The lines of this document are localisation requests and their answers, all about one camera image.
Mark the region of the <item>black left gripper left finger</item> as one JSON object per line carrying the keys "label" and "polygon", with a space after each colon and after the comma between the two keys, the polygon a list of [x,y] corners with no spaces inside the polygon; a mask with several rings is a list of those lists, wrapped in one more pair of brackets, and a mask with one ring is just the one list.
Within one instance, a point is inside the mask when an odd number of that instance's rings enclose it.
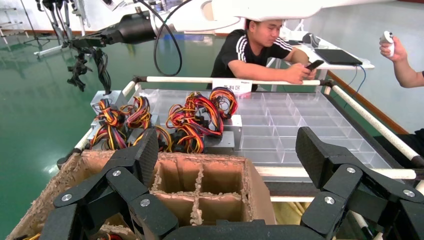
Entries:
{"label": "black left gripper left finger", "polygon": [[151,128],[136,145],[115,151],[99,173],[57,196],[40,238],[87,240],[116,214],[143,240],[177,230],[177,217],[149,190],[158,151]]}

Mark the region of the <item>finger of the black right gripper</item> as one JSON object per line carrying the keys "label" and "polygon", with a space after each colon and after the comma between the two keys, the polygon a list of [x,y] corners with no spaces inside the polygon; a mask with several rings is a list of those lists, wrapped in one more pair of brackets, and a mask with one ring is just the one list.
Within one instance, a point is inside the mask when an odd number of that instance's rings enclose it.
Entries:
{"label": "finger of the black right gripper", "polygon": [[94,48],[94,47],[105,47],[110,44],[110,40],[107,38],[101,37],[82,37],[73,39],[70,42],[70,45],[77,50],[82,50],[85,48]]}
{"label": "finger of the black right gripper", "polygon": [[113,34],[108,31],[98,31],[84,36],[79,36],[74,41],[100,41],[100,42],[112,42],[114,40]]}

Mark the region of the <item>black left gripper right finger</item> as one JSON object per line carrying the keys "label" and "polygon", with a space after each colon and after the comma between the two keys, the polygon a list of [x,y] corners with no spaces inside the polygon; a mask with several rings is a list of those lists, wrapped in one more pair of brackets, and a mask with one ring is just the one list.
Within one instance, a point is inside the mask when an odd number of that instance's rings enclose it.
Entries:
{"label": "black left gripper right finger", "polygon": [[374,222],[385,240],[423,239],[424,197],[418,190],[366,167],[346,147],[321,141],[309,127],[298,129],[295,151],[319,190],[302,226],[329,240],[352,211]]}

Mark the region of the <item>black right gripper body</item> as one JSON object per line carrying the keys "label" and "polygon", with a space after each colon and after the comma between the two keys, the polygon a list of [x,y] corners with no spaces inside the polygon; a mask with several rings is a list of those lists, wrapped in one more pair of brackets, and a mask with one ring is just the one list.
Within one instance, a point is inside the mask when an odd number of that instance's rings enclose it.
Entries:
{"label": "black right gripper body", "polygon": [[118,23],[105,30],[105,43],[140,44],[153,41],[157,35],[151,23],[152,17],[148,11],[126,14]]}

